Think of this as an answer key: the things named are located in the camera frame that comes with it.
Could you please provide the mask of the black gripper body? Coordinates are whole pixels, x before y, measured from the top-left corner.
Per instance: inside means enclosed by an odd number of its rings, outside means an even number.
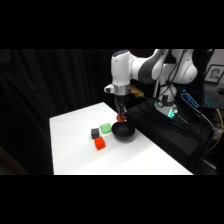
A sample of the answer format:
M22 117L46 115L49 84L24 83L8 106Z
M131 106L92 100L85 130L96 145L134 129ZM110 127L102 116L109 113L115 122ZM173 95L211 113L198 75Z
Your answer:
M123 95L123 96L116 95L115 96L115 104L117 106L126 106L128 104L128 96L127 95Z

